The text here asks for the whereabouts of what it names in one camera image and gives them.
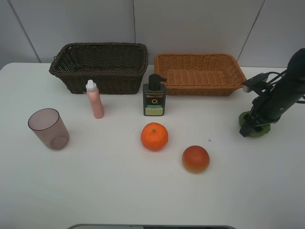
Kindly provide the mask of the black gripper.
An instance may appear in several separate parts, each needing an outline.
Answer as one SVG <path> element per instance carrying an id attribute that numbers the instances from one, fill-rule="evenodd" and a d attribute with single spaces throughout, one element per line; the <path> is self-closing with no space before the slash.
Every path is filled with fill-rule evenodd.
<path id="1" fill-rule="evenodd" d="M 264 125 L 276 123 L 297 102 L 297 82 L 267 82 L 266 89 L 253 100 L 250 114 L 239 116 L 239 133 L 243 137 L 253 137 L 253 130 L 256 133 L 263 132 Z"/>

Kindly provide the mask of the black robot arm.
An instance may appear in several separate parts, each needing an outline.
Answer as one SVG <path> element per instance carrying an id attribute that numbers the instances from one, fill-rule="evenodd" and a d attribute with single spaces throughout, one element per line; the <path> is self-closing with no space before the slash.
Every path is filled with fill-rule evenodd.
<path id="1" fill-rule="evenodd" d="M 261 137 L 270 125 L 294 104 L 305 103 L 305 50 L 298 50 L 281 73 L 260 73 L 243 82 L 243 91 L 254 91 L 258 97 L 252 108 L 239 115 L 239 133 L 243 137 Z"/>

